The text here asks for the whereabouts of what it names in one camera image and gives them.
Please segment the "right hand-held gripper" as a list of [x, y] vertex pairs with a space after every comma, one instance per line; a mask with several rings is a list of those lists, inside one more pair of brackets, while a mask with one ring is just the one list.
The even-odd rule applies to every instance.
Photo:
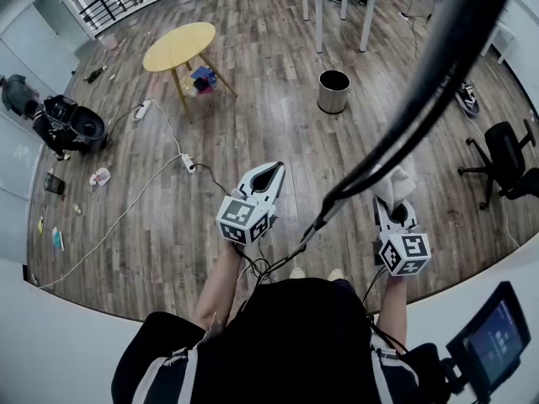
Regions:
[[377, 265], [386, 267], [390, 275], [416, 275], [430, 261], [428, 235], [418, 226], [415, 209], [404, 200], [406, 217], [401, 229], [391, 220], [386, 203], [374, 196], [375, 223], [379, 229], [377, 239]]

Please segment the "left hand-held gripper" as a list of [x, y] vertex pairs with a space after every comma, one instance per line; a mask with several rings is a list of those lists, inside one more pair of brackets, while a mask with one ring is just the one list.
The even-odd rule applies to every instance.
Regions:
[[[286, 175], [281, 162], [267, 162], [246, 172], [231, 196], [226, 196], [216, 216], [221, 236], [242, 246], [256, 243], [275, 221], [273, 204], [280, 196]], [[256, 192], [261, 199], [244, 194]]]

